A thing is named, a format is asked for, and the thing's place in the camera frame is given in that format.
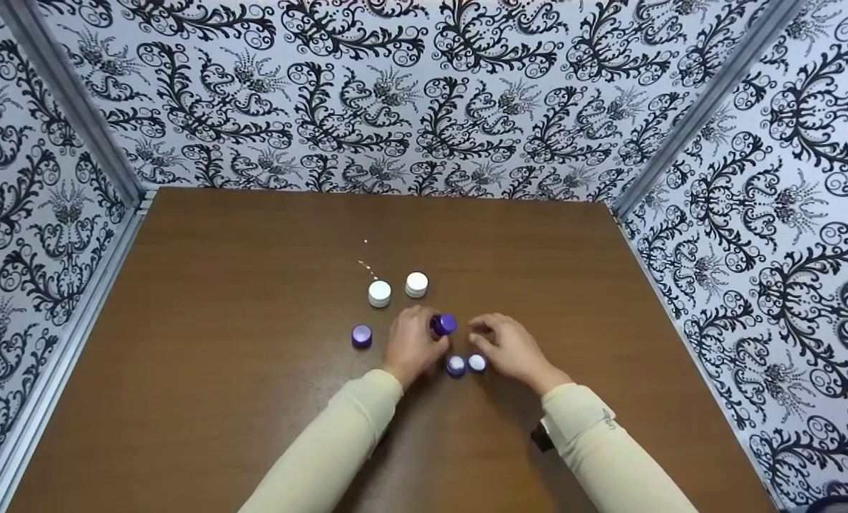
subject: patterned wall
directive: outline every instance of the patterned wall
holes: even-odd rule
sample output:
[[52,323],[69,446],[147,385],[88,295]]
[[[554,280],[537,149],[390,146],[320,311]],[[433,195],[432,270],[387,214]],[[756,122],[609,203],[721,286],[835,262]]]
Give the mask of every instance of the patterned wall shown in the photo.
[[0,19],[0,446],[125,209]]
[[39,0],[149,186],[611,201],[766,0]]
[[848,493],[848,2],[805,4],[625,228],[779,500]]

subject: left hand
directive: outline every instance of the left hand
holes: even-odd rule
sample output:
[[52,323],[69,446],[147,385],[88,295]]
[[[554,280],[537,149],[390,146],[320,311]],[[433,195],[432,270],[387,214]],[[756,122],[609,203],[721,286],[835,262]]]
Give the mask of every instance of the left hand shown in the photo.
[[389,342],[382,370],[395,376],[407,390],[450,348],[450,339],[430,337],[430,318],[438,312],[426,306],[411,306],[398,314],[389,328]]

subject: wrist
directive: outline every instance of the wrist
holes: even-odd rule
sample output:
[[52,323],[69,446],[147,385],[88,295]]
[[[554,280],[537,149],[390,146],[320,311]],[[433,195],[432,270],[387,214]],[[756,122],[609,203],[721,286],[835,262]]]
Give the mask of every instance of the wrist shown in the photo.
[[388,373],[393,378],[395,378],[395,380],[398,382],[398,384],[400,384],[402,386],[402,392],[405,392],[406,390],[408,390],[408,387],[410,387],[411,383],[414,383],[414,380],[415,380],[414,376],[408,376],[407,373],[402,373],[401,370],[398,370],[397,368],[393,368],[393,367],[391,367],[391,365],[388,365],[387,363],[384,363],[383,365],[381,365],[381,367],[379,367],[379,370],[384,371],[384,373]]
[[528,386],[531,387],[539,397],[544,397],[545,394],[551,392],[551,390],[567,383],[573,383],[570,376],[568,376],[567,373],[564,373],[564,371],[557,369],[557,367],[554,367],[554,365],[548,363],[547,367],[543,367],[541,370],[537,371],[531,379],[529,379]]

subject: hand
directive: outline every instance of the hand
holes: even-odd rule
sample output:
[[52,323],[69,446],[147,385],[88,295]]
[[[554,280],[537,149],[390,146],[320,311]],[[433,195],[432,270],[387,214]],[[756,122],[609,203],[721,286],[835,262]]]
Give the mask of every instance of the hand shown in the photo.
[[381,368],[395,376],[404,390],[450,348],[448,337],[438,341],[430,337],[430,318],[437,313],[424,306],[411,306],[392,321]]
[[[479,315],[469,321],[475,332],[469,341],[478,346],[490,364],[504,376],[525,383],[539,395],[558,385],[573,383],[563,371],[551,365],[538,348],[538,343],[522,324],[499,313]],[[481,333],[493,333],[490,343]]]

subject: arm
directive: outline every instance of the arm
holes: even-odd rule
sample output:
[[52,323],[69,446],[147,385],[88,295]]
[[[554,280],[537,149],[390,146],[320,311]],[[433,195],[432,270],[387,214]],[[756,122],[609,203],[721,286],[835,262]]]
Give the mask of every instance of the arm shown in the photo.
[[402,386],[370,370],[350,380],[262,478],[241,513],[331,511],[383,435]]
[[587,387],[558,385],[542,397],[544,424],[599,513],[691,513],[695,507]]
[[389,329],[381,369],[350,380],[262,478],[239,513],[324,513],[342,498],[383,435],[404,390],[446,353],[428,321],[436,311],[412,306]]
[[490,363],[542,397],[548,435],[600,513],[695,512],[681,488],[614,422],[615,413],[548,363],[522,324],[501,314],[469,324],[475,331],[469,339]]

